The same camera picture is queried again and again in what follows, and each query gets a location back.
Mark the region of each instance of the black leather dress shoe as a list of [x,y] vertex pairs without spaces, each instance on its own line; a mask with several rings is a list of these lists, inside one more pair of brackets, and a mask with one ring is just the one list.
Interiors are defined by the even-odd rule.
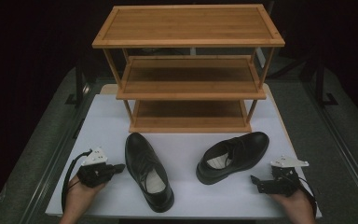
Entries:
[[174,197],[165,169],[149,142],[131,133],[125,149],[127,169],[144,194],[150,208],[158,213],[170,209]]
[[254,167],[269,146],[265,133],[248,133],[221,141],[208,149],[197,166],[197,178],[212,185],[238,171]]

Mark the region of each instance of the shoe insole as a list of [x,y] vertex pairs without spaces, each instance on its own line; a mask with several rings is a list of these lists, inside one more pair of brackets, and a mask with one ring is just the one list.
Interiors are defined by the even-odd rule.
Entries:
[[146,181],[143,181],[142,185],[148,193],[162,192],[163,190],[165,190],[166,187],[155,169],[149,172]]
[[214,169],[223,169],[231,163],[231,160],[228,158],[228,153],[226,153],[223,156],[215,157],[206,162]]

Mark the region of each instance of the shoe rack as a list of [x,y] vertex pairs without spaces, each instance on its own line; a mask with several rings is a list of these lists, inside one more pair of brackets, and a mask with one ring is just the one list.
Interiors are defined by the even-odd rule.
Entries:
[[[92,46],[102,49],[139,133],[249,133],[275,48],[284,41],[263,5],[119,6]],[[250,55],[129,55],[143,48],[251,48]],[[269,48],[261,74],[255,50]],[[122,49],[123,76],[111,49]],[[133,108],[129,100],[135,101]],[[244,100],[252,100],[246,108]]]

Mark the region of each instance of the white tabletop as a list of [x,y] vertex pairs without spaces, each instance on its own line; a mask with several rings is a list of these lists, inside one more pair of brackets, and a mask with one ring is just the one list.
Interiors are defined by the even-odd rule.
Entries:
[[[250,108],[251,101],[245,101]],[[165,213],[155,213],[127,169],[114,175],[95,198],[87,215],[98,217],[143,218],[223,218],[262,219],[283,217],[281,207],[266,194],[260,194],[250,175],[261,180],[272,179],[270,162],[281,155],[296,158],[296,153],[283,126],[279,111],[269,94],[258,101],[251,120],[254,132],[266,133],[269,146],[265,156],[252,169],[230,175],[214,184],[203,185],[196,177],[196,167],[203,154],[215,143],[244,133],[142,133],[155,149],[163,164],[175,201]],[[62,176],[48,204],[48,215],[60,216],[61,191],[70,162],[90,148],[101,147],[109,164],[125,163],[124,146],[130,121],[124,104],[114,94],[98,94],[76,140]],[[77,163],[76,173],[82,159]],[[301,169],[298,175],[305,178]]]

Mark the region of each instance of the hand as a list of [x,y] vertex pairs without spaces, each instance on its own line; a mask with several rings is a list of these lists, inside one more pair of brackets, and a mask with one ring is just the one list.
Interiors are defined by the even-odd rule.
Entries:
[[312,206],[303,191],[298,189],[290,197],[281,194],[270,194],[269,196],[283,206],[286,215],[294,224],[316,223]]
[[105,187],[105,183],[89,188],[83,185],[77,175],[69,181],[69,190],[66,195],[65,211],[60,220],[60,224],[75,224],[89,209],[95,196]]

